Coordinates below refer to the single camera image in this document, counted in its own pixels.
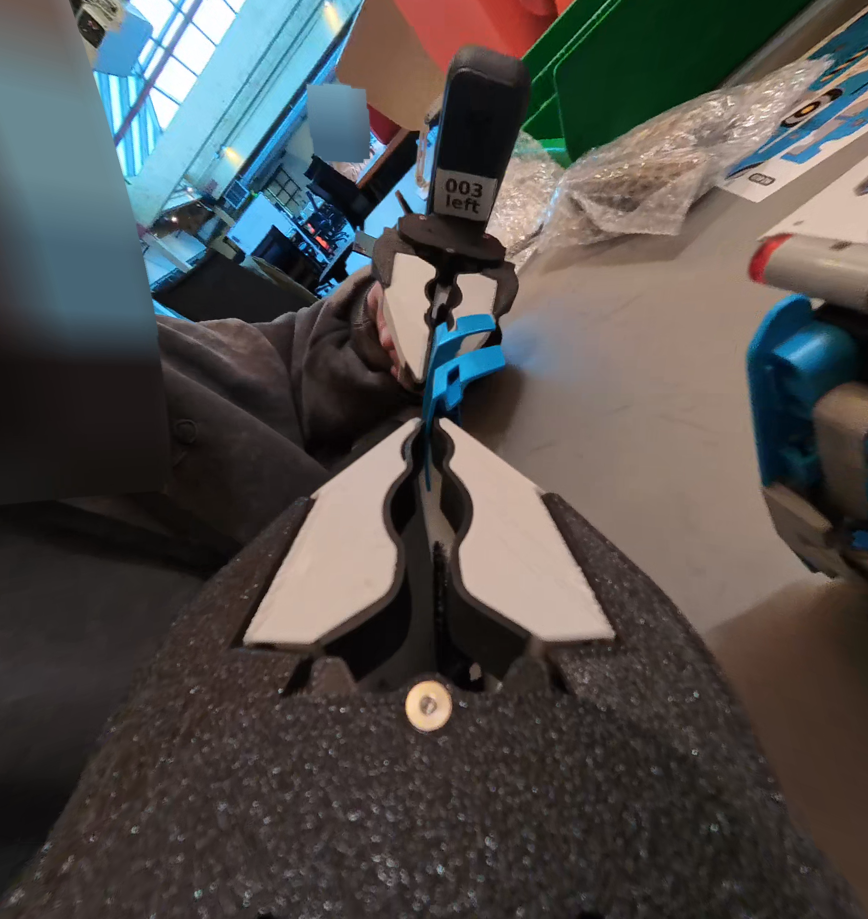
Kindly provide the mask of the green storage bin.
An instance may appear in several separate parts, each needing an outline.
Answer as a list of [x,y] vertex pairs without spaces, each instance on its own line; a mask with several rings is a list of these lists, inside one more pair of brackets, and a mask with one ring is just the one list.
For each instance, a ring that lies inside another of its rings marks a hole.
[[806,1],[570,2],[523,61],[523,132],[569,163],[719,86]]

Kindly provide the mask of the clear plastic parts bag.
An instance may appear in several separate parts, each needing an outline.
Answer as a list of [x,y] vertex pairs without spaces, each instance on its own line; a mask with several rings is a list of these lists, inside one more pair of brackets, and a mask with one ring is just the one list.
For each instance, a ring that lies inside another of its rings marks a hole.
[[543,144],[526,132],[519,133],[486,226],[487,233],[505,247],[506,259],[518,268],[536,250],[564,171]]
[[712,91],[584,153],[555,188],[542,247],[678,235],[691,206],[772,136],[829,62],[804,59]]

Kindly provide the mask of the white ceiling projector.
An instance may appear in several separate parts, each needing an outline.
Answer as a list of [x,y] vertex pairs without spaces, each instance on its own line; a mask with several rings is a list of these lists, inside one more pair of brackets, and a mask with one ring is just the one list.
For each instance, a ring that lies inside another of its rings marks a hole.
[[129,76],[153,27],[130,2],[71,1],[77,28],[92,70]]

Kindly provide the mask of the person's left forearm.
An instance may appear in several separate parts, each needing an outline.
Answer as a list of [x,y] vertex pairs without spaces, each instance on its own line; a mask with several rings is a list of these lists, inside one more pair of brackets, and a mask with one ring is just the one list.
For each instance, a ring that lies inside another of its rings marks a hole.
[[366,307],[378,281],[359,269],[327,297],[273,322],[306,452],[325,466],[417,411],[417,396],[390,373]]

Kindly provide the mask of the glass skylight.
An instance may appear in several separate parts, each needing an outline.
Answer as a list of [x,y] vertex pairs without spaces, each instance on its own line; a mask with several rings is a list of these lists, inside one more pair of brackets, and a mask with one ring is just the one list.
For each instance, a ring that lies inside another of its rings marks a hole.
[[94,75],[125,179],[139,175],[244,5],[133,2],[151,36],[128,75]]

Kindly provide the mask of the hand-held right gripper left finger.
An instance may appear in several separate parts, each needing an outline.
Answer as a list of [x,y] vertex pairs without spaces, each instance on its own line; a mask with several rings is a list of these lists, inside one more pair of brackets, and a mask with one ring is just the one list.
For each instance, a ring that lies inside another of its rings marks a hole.
[[242,632],[242,646],[344,660],[356,679],[391,661],[412,623],[409,548],[421,423],[406,421],[318,489]]

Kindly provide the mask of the black office chair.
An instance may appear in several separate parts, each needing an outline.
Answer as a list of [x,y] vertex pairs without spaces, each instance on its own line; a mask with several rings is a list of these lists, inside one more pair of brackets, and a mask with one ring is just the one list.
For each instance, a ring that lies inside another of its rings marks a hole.
[[372,185],[359,186],[316,155],[312,156],[304,175],[308,192],[332,205],[352,229],[363,230],[367,218],[380,202]]

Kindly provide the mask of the blue sticker sheet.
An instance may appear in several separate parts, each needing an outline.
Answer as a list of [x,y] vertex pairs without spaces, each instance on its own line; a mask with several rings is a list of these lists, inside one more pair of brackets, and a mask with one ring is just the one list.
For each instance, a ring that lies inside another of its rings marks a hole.
[[868,6],[806,61],[822,63],[822,72],[767,141],[726,174],[722,190],[763,201],[868,131]]

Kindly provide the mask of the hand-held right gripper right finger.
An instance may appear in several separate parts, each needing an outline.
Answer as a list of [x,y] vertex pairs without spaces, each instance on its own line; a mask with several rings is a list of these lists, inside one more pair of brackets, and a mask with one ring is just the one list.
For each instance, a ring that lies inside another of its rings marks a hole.
[[468,657],[543,656],[615,639],[546,493],[450,420],[440,510],[453,531],[445,625]]

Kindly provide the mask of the instruction booklet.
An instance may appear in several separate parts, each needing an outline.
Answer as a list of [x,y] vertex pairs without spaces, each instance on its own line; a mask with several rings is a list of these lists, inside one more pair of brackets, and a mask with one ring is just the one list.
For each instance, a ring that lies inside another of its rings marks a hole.
[[763,233],[760,240],[777,235],[868,244],[868,155]]

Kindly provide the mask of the orange felt bag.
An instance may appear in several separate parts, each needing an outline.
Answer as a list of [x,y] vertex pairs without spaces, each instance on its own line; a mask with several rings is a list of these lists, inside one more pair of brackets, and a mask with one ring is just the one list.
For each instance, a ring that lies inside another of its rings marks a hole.
[[560,17],[571,1],[396,1],[434,59],[481,45],[520,57]]

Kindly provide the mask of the person's left hand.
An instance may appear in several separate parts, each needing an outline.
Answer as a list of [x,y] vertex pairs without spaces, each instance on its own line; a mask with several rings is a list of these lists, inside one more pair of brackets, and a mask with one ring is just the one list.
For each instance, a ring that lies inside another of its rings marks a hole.
[[402,361],[397,353],[392,332],[385,318],[383,301],[382,285],[379,281],[373,282],[366,296],[367,313],[372,320],[378,344],[389,359],[390,373],[395,379],[401,381],[403,372]]

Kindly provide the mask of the grey blue toy robot build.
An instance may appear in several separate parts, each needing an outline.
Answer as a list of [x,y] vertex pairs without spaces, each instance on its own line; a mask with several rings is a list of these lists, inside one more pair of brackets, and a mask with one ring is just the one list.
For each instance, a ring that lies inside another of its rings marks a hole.
[[746,356],[773,528],[810,571],[868,589],[868,244],[773,235],[748,271],[788,293]]

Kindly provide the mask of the plywood stand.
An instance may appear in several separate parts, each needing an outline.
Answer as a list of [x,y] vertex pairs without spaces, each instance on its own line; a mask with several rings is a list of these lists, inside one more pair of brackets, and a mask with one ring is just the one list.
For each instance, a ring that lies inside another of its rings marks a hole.
[[419,151],[409,155],[407,197],[425,201],[436,136],[433,123],[446,77],[394,2],[361,3],[336,64],[336,78],[365,91],[371,138],[383,149],[417,134]]

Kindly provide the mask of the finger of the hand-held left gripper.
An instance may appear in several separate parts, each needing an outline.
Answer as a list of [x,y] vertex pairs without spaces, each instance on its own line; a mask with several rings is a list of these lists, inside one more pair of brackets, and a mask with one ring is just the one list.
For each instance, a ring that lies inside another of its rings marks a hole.
[[460,319],[467,316],[494,317],[496,297],[496,280],[481,273],[457,274],[448,298],[448,330],[453,331]]
[[417,256],[398,252],[392,277],[383,287],[382,310],[401,369],[412,384],[427,379],[431,328],[428,323],[428,287],[436,269]]

